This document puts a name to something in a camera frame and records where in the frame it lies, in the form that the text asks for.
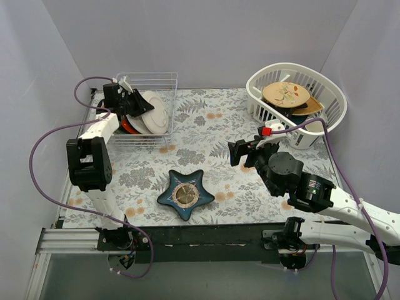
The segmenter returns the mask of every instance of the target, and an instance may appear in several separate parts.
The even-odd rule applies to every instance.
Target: orange plate
[[[140,132],[137,132],[132,126],[131,123],[128,122],[128,120],[126,119],[126,117],[124,117],[124,119],[121,121],[121,125],[123,126],[123,128],[131,133],[131,134],[140,134]]]

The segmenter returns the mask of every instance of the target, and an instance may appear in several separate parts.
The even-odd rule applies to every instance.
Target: table surface
[[[97,93],[94,103],[103,98]],[[129,222],[136,226],[202,224],[242,224],[284,222],[300,216],[310,220],[328,220],[316,214],[295,211],[286,197],[272,197],[254,168],[229,164],[228,141],[253,139],[257,122],[247,112],[246,89],[178,90],[174,115],[174,133],[169,147],[132,148],[121,152],[109,148],[113,179],[111,189],[117,204]],[[334,168],[322,139],[307,150],[297,150],[287,141],[279,151],[287,151],[304,163],[304,171],[323,176],[338,184]],[[194,209],[189,221],[183,221],[169,206],[156,202],[167,188],[168,171],[183,174],[204,171],[203,184],[215,200]],[[72,187],[69,204],[94,209],[89,198]],[[100,226],[100,217],[68,209],[64,228]]]

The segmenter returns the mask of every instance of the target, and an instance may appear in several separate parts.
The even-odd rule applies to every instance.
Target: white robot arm
[[[289,194],[288,204],[308,213],[334,217],[347,224],[312,222],[299,217],[287,219],[283,232],[271,236],[271,243],[279,249],[294,249],[302,244],[334,244],[374,253],[381,258],[373,235],[361,207],[372,219],[390,263],[400,264],[400,216],[365,201],[359,206],[353,197],[320,176],[303,172],[303,163],[287,152],[278,152],[279,141],[286,134],[273,134],[284,126],[279,120],[267,121],[259,128],[255,140],[229,142],[231,165],[247,155],[246,167],[255,167],[272,196]]]
[[[103,119],[105,115],[106,113],[98,114],[96,119],[102,119],[101,121],[91,125],[78,139],[67,142],[69,176],[72,184],[79,186],[90,198],[96,211],[124,221],[125,215],[118,207],[109,186],[113,170],[106,149],[106,144],[119,123],[116,114],[110,114]],[[121,226],[121,223],[102,219],[104,229],[117,229]]]

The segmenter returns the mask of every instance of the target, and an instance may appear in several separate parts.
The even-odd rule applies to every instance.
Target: blue star-shaped plate
[[[203,187],[203,170],[188,175],[169,170],[168,174],[169,187],[157,198],[157,202],[172,206],[182,220],[189,220],[194,208],[214,201],[215,197]]]

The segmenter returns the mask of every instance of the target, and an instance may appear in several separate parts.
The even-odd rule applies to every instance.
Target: plate
[[[151,131],[144,124],[142,117],[132,117],[130,115],[126,116],[126,119],[130,123],[130,125],[141,134],[152,134]]]
[[[262,96],[279,108],[296,108],[310,99],[310,93],[292,82],[274,82],[262,90]]]
[[[140,134],[139,132],[137,132],[131,125],[131,123],[129,123],[126,120],[126,117],[121,121],[121,126],[130,134]]]
[[[154,134],[164,134],[168,130],[168,114],[165,110],[163,100],[155,93],[146,91],[142,97],[154,106],[149,112],[142,114],[142,120],[146,127]]]
[[[314,97],[310,97],[306,102],[306,108],[297,108],[293,113],[292,116],[307,116],[309,114],[318,113],[319,111],[323,110],[323,106],[317,99]]]

